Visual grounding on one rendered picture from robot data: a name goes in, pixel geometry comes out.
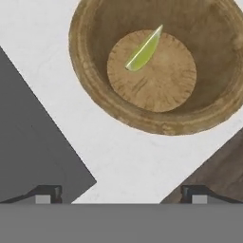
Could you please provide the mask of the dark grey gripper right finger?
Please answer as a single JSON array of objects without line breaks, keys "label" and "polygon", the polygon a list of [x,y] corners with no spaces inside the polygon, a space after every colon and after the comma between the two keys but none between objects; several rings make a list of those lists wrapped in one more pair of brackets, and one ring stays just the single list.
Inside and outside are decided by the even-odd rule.
[{"label": "dark grey gripper right finger", "polygon": [[180,203],[187,204],[221,204],[236,203],[242,204],[242,201],[222,196],[210,190],[205,185],[182,185],[180,187]]}]

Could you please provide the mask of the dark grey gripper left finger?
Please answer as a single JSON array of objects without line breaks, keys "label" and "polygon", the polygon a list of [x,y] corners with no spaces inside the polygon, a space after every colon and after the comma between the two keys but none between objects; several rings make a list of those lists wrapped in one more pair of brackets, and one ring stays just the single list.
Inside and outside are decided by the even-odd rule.
[{"label": "dark grey gripper left finger", "polygon": [[26,194],[1,201],[1,204],[60,204],[63,202],[62,193],[61,185],[38,185]]}]

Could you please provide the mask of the green lemon wedge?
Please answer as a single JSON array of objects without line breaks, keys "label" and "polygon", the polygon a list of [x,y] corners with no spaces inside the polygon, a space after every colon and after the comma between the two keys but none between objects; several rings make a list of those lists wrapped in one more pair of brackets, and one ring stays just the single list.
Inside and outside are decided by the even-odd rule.
[{"label": "green lemon wedge", "polygon": [[163,25],[160,25],[139,44],[125,63],[127,70],[138,71],[149,62],[158,47],[162,30]]}]

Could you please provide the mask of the dark grey sink basin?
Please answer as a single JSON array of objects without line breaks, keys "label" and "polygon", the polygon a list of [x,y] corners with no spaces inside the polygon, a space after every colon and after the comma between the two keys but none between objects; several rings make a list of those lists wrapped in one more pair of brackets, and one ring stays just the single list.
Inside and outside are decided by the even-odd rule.
[{"label": "dark grey sink basin", "polygon": [[0,201],[38,185],[71,203],[96,179],[0,47]]}]

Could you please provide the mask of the brown wooden bowl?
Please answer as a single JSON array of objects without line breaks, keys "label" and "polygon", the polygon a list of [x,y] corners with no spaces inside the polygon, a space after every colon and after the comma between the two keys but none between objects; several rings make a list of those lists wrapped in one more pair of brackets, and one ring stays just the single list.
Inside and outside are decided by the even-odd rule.
[{"label": "brown wooden bowl", "polygon": [[[127,70],[130,55],[160,25],[152,58]],[[243,106],[243,9],[235,0],[81,0],[68,47],[90,98],[141,131],[191,135]]]}]

